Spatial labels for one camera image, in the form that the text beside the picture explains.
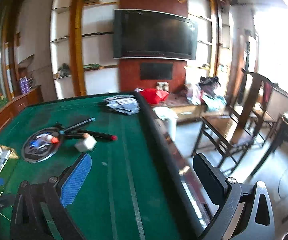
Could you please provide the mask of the black marker orange end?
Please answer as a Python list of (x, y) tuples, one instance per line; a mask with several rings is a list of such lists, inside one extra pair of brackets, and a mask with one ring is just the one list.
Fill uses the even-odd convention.
[(64, 134), (63, 135), (65, 139), (79, 139), (79, 140), (84, 140), (87, 139), (90, 134), (88, 133), (70, 133), (70, 134)]

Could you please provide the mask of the dark wooden chair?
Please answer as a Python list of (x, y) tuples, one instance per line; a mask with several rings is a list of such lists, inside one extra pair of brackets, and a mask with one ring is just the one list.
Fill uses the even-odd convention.
[(225, 174), (232, 174), (236, 170), (247, 151), (254, 145), (262, 127), (264, 116), (267, 112), (267, 105), (262, 107), (261, 115), (256, 115), (257, 123), (255, 129), (250, 132), (246, 128), (250, 114), (253, 112), (253, 108), (257, 102), (261, 86), (269, 85), (272, 89), (278, 87), (277, 83), (273, 83), (270, 79), (259, 73), (250, 72), (245, 69), (241, 71), (243, 73), (241, 81), (247, 80), (249, 76), (252, 77), (252, 83), (241, 115), (233, 118), (233, 110), (230, 110), (228, 115), (203, 116), (201, 118), (201, 129), (190, 155), (194, 157), (197, 154), (199, 143), (204, 135), (221, 155), (217, 168), (220, 168), (228, 158), (231, 158), (234, 162), (234, 166), (226, 170)]

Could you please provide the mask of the round black patterned disc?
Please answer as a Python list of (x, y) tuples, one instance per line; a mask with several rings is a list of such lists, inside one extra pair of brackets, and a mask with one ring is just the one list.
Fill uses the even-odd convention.
[[(36, 139), (42, 133), (51, 134), (59, 139), (58, 144), (50, 144)], [(59, 128), (48, 127), (41, 129), (28, 137), (21, 149), (22, 158), (28, 163), (38, 163), (52, 157), (64, 142), (64, 136), (59, 133)]]

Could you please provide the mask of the white bottle red cap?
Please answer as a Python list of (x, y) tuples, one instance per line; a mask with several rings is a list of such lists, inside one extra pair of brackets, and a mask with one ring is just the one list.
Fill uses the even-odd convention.
[(50, 144), (58, 144), (59, 143), (59, 139), (57, 137), (54, 137), (51, 134), (47, 134), (47, 133), (42, 133), (40, 135), (38, 135), (36, 137), (36, 139), (46, 142), (46, 143), (50, 143)]

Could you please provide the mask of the pile of playing cards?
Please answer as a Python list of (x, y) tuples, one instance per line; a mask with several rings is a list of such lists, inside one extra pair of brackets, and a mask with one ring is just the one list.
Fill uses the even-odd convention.
[(139, 102), (133, 95), (110, 96), (103, 102), (110, 110), (126, 115), (137, 114), (140, 110)]

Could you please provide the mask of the wall television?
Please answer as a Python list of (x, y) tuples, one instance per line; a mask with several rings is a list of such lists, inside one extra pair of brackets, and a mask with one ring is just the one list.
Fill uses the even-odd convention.
[(116, 9), (115, 59), (196, 59), (197, 24), (188, 18), (151, 10)]

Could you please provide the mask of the white rectangular case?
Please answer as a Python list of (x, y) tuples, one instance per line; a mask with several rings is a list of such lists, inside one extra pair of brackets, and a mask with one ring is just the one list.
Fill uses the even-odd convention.
[(89, 152), (89, 151), (92, 151), (94, 149), (96, 144), (97, 144), (96, 139), (90, 135), (87, 138), (80, 140), (77, 143), (75, 143), (75, 148), (79, 152)]

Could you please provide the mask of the red plastic basket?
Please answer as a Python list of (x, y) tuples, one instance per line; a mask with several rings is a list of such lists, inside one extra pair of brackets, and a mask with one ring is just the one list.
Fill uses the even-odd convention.
[(168, 91), (159, 90), (155, 88), (144, 89), (140, 91), (140, 94), (150, 105), (157, 105), (160, 102), (167, 100), (169, 96)]

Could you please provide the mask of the black marker blue cap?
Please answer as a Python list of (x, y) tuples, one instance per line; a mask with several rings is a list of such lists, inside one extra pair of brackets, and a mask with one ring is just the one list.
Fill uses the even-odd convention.
[(74, 124), (74, 125), (72, 125), (72, 126), (70, 126), (70, 127), (60, 128), (60, 129), (59, 129), (59, 133), (60, 133), (61, 135), (68, 134), (68, 133), (73, 132), (73, 131), (79, 129), (80, 127), (85, 126), (85, 125), (87, 125), (87, 124), (89, 124), (90, 122), (93, 122), (93, 121), (95, 121), (95, 120), (96, 120), (95, 118), (88, 118), (88, 119), (83, 120), (83, 121), (81, 121), (81, 122), (78, 122), (77, 124)]

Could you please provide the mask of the black marker red ends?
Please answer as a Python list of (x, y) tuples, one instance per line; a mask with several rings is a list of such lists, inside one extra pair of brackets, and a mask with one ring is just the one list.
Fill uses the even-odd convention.
[(101, 133), (101, 132), (94, 132), (94, 131), (88, 131), (85, 129), (79, 129), (77, 132), (79, 133), (87, 133), (95, 138), (99, 138), (99, 139), (105, 139), (105, 140), (110, 140), (110, 141), (116, 141), (117, 140), (117, 136), (116, 135), (112, 135), (112, 134), (107, 134), (107, 133)]

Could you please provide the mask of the right purple bottle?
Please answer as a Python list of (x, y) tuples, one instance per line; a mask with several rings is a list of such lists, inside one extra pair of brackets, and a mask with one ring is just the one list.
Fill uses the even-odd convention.
[(24, 87), (25, 87), (25, 92), (29, 93), (30, 92), (30, 85), (29, 85), (28, 78), (26, 76), (23, 77), (23, 84), (24, 84)]

